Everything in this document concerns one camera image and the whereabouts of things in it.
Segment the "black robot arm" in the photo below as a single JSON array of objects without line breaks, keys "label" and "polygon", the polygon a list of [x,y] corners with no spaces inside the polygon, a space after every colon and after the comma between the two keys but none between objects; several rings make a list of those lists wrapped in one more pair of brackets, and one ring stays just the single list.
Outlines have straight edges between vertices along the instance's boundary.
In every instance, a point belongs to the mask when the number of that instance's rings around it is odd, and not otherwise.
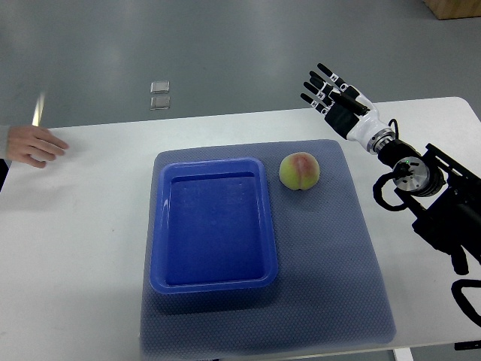
[{"label": "black robot arm", "polygon": [[450,256],[460,279],[451,286],[461,311],[476,325],[480,314],[464,295],[477,289],[468,279],[467,256],[480,259],[480,179],[433,144],[418,153],[399,138],[398,122],[389,121],[385,134],[374,137],[374,152],[391,171],[373,186],[374,200],[387,211],[410,210],[413,231],[434,249]]}]

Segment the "person's bare hand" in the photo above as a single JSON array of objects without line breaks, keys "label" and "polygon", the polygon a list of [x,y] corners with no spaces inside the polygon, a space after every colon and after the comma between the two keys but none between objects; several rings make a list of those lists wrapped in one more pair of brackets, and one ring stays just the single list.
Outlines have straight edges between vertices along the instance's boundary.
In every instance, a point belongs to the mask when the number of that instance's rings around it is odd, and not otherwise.
[{"label": "person's bare hand", "polygon": [[38,126],[12,126],[6,133],[5,159],[35,168],[63,156],[69,145],[49,129]]}]

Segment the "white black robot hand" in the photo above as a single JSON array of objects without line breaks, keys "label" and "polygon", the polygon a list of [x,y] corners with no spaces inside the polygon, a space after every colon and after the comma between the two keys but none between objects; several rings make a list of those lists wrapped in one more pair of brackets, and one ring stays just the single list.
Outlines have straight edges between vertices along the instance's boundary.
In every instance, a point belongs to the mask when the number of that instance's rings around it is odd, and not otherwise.
[{"label": "white black robot hand", "polygon": [[362,92],[322,63],[317,68],[309,72],[310,79],[304,83],[308,93],[301,98],[340,137],[360,143],[372,154],[395,139],[395,132],[380,120],[377,107]]}]

